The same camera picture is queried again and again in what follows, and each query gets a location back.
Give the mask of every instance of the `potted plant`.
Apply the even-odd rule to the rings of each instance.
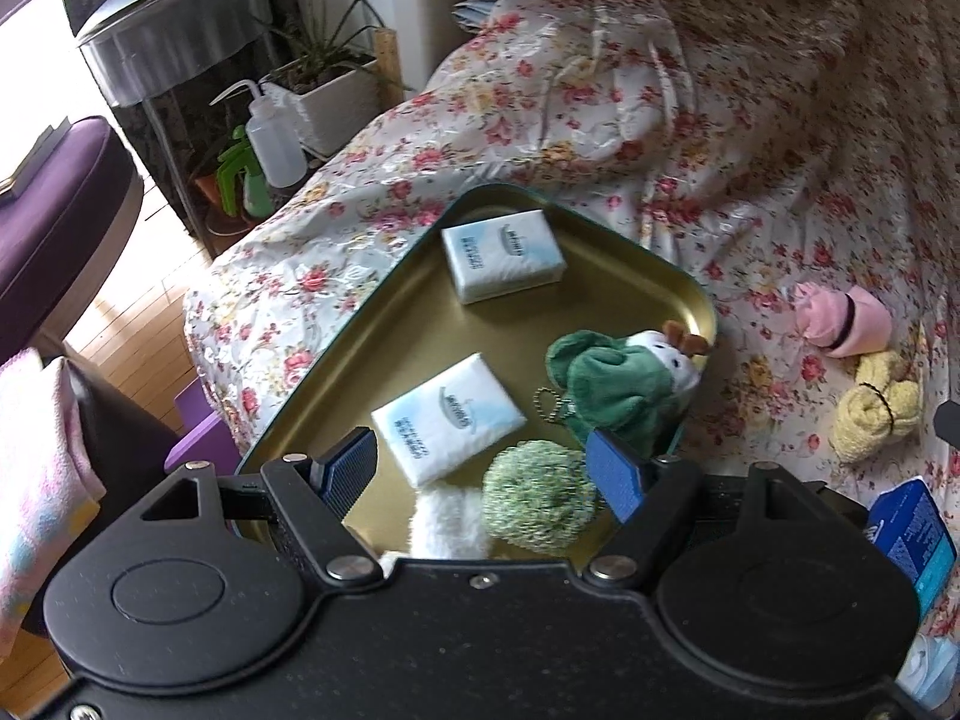
[[[309,13],[301,28],[283,31],[270,26],[296,58],[265,76],[260,85],[277,107],[289,112],[306,151],[326,157],[380,112],[376,60],[352,47],[352,42],[370,29],[382,28],[383,20],[368,1],[353,0],[328,33],[328,0],[320,0],[320,18],[314,16],[313,4],[307,0]],[[376,23],[344,36],[347,19],[358,7],[370,12]]]

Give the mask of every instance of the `towel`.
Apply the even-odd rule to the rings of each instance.
[[[35,594],[106,492],[90,466],[64,358],[0,367],[0,659]]]

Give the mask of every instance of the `white tissue packet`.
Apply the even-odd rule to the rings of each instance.
[[[526,421],[479,354],[373,412],[412,488],[449,474]]]
[[[460,303],[551,284],[566,269],[543,211],[448,227],[443,248]]]

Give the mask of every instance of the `bed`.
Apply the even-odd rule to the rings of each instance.
[[[923,476],[958,535],[960,0],[505,0],[185,302],[211,402],[250,445],[455,197],[530,186],[694,274],[721,333],[682,454],[776,460],[869,504]],[[805,346],[800,281],[878,295],[925,427],[860,466],[826,435],[854,361]],[[926,630],[954,632],[956,575]]]

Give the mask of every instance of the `blue box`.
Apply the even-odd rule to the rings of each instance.
[[[957,550],[923,479],[880,495],[864,535],[912,581],[924,617],[947,584]]]

